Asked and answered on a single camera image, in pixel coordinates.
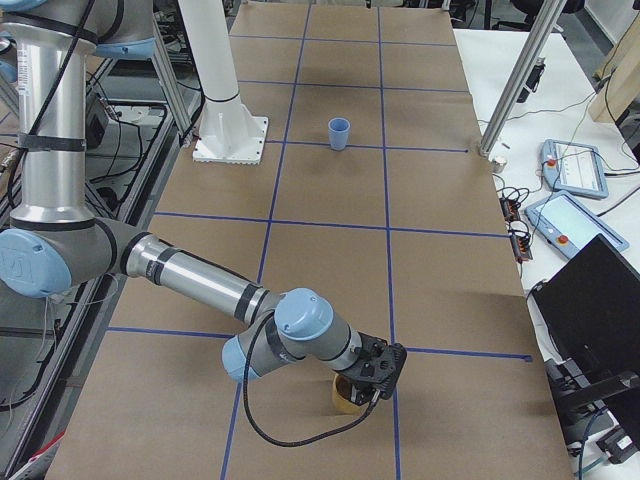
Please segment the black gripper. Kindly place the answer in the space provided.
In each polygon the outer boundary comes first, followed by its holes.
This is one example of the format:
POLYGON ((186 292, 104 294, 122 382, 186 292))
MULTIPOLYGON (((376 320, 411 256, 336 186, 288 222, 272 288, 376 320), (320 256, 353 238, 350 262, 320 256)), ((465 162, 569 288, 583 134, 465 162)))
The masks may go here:
POLYGON ((343 376, 350 381, 348 400, 351 404, 356 406, 362 406, 366 400, 365 394, 365 382, 361 377, 361 367, 364 365, 365 360, 368 358, 367 351, 374 340, 381 339, 378 337, 362 337, 361 346, 355 348, 357 358, 355 363, 343 371, 339 371, 337 374, 343 376))

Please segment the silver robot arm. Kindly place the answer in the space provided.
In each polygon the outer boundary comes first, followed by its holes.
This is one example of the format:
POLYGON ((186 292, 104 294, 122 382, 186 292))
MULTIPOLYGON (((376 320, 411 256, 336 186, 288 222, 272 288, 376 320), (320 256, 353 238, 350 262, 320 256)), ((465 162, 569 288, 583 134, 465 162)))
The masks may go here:
POLYGON ((319 294, 274 293, 87 207, 86 59, 151 58, 151 2, 5 1, 1 11, 17 45, 24 154, 21 200, 1 235, 7 286, 36 298, 106 273, 143 277, 244 323, 222 350, 225 370, 241 384, 313 357, 334 371, 351 404, 372 406, 392 396, 405 349, 357 331, 319 294))

